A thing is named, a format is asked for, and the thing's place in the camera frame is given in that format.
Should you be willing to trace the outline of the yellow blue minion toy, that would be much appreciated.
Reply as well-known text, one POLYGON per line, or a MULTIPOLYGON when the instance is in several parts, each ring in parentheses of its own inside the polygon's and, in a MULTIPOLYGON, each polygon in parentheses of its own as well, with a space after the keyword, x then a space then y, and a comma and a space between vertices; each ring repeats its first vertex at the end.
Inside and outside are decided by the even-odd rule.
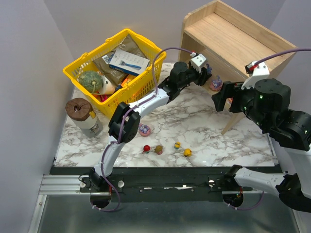
POLYGON ((176 150, 178 150, 179 148, 180 148, 180 146, 181 146, 181 143, 180 142, 175 142, 175 144, 174 144, 174 148, 176 149, 176 150))

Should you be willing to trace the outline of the olive brown toy figure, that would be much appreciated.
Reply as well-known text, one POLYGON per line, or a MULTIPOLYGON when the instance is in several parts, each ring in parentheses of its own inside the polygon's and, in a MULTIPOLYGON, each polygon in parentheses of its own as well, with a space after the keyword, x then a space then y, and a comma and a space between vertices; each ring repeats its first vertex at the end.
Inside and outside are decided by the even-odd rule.
POLYGON ((157 154, 157 155, 161 155, 163 153, 163 146, 162 145, 158 145, 155 147, 154 149, 154 152, 157 154))

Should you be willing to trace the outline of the bunny holding strawberry cake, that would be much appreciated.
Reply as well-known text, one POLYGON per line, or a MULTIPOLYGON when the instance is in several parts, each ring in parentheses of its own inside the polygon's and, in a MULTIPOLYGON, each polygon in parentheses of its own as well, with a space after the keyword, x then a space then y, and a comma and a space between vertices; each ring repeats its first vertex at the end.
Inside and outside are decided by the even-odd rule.
POLYGON ((212 67, 209 64, 207 64, 207 72, 212 73, 212 67))

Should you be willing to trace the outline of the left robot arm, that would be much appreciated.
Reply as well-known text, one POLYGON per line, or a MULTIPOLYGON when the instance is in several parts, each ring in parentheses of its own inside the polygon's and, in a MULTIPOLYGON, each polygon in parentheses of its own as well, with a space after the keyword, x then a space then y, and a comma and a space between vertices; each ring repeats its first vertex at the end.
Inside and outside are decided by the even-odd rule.
POLYGON ((157 86, 157 90, 136 102, 130 104, 121 102, 108 124, 108 143, 102 158, 99 164, 89 171, 90 184, 96 190, 100 190, 108 183, 106 178, 111 175, 121 149, 126 143, 134 139, 138 132, 140 120, 144 116, 173 101, 191 83, 203 86, 211 76, 209 64, 196 69, 192 62, 188 64, 176 62, 170 71, 170 75, 157 86))

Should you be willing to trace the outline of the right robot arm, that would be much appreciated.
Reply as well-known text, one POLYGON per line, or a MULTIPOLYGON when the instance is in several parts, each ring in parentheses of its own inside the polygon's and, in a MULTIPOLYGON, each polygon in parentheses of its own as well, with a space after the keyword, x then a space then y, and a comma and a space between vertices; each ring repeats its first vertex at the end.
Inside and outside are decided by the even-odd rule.
POLYGON ((288 153, 296 173, 267 174, 233 165, 222 180, 227 188, 250 187, 274 194, 291 209, 311 211, 311 116, 289 109, 291 89, 276 79, 263 79, 246 89, 242 83, 225 82, 212 96, 216 111, 232 99, 230 112, 243 113, 263 134, 288 153))

